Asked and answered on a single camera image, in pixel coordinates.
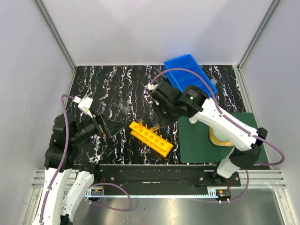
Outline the clear round flask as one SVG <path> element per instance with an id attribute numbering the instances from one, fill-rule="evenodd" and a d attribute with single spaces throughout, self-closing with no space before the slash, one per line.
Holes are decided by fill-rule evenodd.
<path id="1" fill-rule="evenodd" d="M 129 115 L 130 112 L 130 106 L 128 101 L 121 101 L 119 103 L 113 103 L 115 107 L 118 107 L 120 112 L 123 113 L 124 115 Z"/>

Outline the blue plastic compartment bin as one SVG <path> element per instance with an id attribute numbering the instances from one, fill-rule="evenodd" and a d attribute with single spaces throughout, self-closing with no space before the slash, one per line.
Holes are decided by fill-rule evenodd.
<path id="1" fill-rule="evenodd" d="M 208 84 L 214 95 L 218 93 L 216 87 L 211 83 L 210 78 L 204 73 L 191 54 L 164 61 L 164 70 L 171 68 L 183 68 L 195 72 Z M 198 77 L 189 72 L 176 70 L 169 71 L 165 75 L 171 85 L 181 92 L 183 92 L 187 86 L 193 85 L 206 92 L 209 97 L 212 97 L 205 84 Z"/>

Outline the yellow test tube rack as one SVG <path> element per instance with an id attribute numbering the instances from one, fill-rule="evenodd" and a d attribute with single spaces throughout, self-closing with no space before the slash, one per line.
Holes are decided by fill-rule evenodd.
<path id="1" fill-rule="evenodd" d="M 154 151 L 159 153 L 161 156 L 166 157 L 173 148 L 173 145 L 168 142 L 168 139 L 164 139 L 162 135 L 158 135 L 157 130 L 154 132 L 150 131 L 147 124 L 143 122 L 143 131 L 139 131 L 138 122 L 133 121 L 129 128 L 131 129 L 131 135 L 143 142 Z"/>

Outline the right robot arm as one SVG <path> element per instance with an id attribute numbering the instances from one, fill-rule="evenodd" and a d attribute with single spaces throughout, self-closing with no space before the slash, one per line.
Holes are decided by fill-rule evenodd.
<path id="1" fill-rule="evenodd" d="M 262 141 L 267 130 L 255 129 L 239 121 L 224 110 L 218 111 L 214 100 L 196 86 L 189 85 L 181 92 L 166 81 L 148 84 L 153 108 L 162 126 L 172 124 L 180 117 L 202 122 L 231 141 L 234 148 L 222 159 L 213 173 L 214 183 L 223 186 L 239 169 L 253 166 L 261 153 Z"/>

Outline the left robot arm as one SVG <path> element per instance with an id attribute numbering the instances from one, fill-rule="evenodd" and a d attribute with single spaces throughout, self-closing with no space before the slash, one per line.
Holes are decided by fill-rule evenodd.
<path id="1" fill-rule="evenodd" d="M 94 135 L 113 138 L 124 127 L 123 122 L 111 120 L 102 113 L 92 113 L 79 124 L 65 109 L 55 118 L 49 148 L 45 153 L 43 192 L 33 224 L 73 223 L 86 191 L 91 185 L 95 186 L 101 181 L 99 165 L 87 163 L 80 166 L 74 184 L 68 193 L 64 193 L 79 153 L 78 144 Z"/>

